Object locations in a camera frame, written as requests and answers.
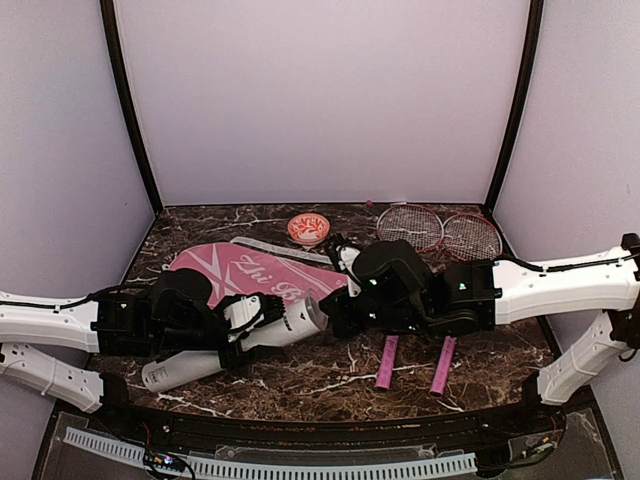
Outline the white shuttlecock tube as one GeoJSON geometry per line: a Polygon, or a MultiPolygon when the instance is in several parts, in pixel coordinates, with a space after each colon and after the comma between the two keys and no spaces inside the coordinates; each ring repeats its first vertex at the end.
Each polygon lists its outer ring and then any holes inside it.
{"type": "Polygon", "coordinates": [[[302,315],[304,298],[286,306],[280,320],[253,330],[219,351],[183,351],[148,363],[142,369],[144,386],[151,392],[165,392],[250,363],[260,347],[281,348],[319,333],[302,315]]]}

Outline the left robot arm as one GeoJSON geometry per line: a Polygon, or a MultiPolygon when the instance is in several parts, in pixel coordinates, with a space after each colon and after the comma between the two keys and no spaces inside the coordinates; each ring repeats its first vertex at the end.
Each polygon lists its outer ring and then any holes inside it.
{"type": "Polygon", "coordinates": [[[37,345],[61,346],[107,356],[149,357],[182,351],[241,354],[241,338],[279,318],[282,300],[273,295],[226,296],[208,301],[210,280],[188,269],[165,271],[157,280],[107,287],[80,299],[1,295],[1,372],[94,413],[120,436],[141,427],[125,382],[109,374],[64,364],[37,345]]]}

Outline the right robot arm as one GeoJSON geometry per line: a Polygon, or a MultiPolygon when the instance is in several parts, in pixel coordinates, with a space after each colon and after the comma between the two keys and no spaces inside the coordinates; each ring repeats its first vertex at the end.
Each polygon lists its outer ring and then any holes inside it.
{"type": "Polygon", "coordinates": [[[369,328],[390,334],[461,337],[517,321],[597,311],[587,331],[552,364],[531,374],[510,413],[521,434],[534,432],[549,406],[565,404],[614,359],[639,349],[639,237],[590,256],[528,263],[454,262],[434,273],[405,240],[358,249],[342,236],[328,244],[348,284],[320,302],[333,334],[350,339],[369,328]]]}

